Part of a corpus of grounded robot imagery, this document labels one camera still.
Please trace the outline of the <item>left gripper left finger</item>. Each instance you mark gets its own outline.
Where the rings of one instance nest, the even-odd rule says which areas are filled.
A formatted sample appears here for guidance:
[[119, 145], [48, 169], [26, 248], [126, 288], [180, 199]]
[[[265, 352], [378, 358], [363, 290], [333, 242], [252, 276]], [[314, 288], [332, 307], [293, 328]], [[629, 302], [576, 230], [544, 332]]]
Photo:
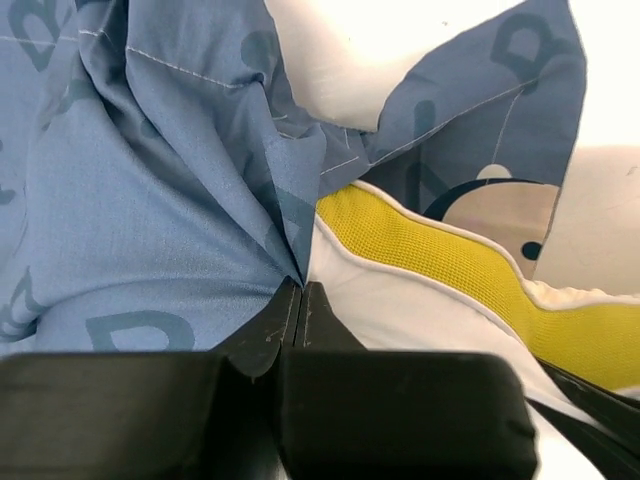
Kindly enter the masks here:
[[272, 379], [301, 289], [207, 352], [22, 354], [1, 363], [5, 479], [283, 479]]

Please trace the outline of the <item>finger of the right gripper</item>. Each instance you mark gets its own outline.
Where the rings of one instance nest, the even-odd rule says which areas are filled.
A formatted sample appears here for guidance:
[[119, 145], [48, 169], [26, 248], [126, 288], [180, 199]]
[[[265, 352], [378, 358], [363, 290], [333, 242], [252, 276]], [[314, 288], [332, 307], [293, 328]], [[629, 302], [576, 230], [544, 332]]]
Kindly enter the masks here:
[[547, 362], [524, 367], [524, 392], [547, 438], [586, 460], [639, 458], [639, 401]]

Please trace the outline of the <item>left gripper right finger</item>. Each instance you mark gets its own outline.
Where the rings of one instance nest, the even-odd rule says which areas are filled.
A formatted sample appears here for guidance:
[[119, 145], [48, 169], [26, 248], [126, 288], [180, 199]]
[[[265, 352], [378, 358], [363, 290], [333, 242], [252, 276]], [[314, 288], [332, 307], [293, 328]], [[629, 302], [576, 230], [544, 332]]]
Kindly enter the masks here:
[[478, 352], [369, 350], [322, 285], [303, 293], [278, 369], [294, 479], [530, 479], [536, 432], [509, 364]]

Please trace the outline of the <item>white pillow yellow edge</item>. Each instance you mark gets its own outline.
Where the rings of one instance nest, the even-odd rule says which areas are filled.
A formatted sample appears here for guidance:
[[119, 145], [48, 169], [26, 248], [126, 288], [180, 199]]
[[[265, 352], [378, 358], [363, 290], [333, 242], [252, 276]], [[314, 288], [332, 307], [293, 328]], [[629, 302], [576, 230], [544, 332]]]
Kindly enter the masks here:
[[[295, 101], [342, 127], [373, 132], [386, 99], [427, 53], [521, 1], [421, 1], [417, 50], [395, 61], [397, 1], [271, 1]], [[307, 284], [369, 350], [478, 352], [505, 360], [536, 432], [530, 479], [635, 479], [637, 460], [586, 460], [547, 438], [524, 392], [524, 367], [547, 362], [639, 401], [639, 296], [554, 288], [538, 256], [560, 185], [490, 165], [442, 219], [355, 180], [315, 206]]]

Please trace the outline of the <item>blue cartoon print pillowcase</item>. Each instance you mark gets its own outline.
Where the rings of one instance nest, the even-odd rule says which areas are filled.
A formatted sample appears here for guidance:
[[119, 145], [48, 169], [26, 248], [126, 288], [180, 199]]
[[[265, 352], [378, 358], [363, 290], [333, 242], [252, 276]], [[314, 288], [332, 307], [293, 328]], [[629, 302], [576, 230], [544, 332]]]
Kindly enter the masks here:
[[375, 131], [292, 94], [262, 1], [1, 5], [1, 351], [207, 350], [303, 281], [355, 180], [442, 219], [490, 165], [560, 185], [586, 59], [565, 1], [425, 54]]

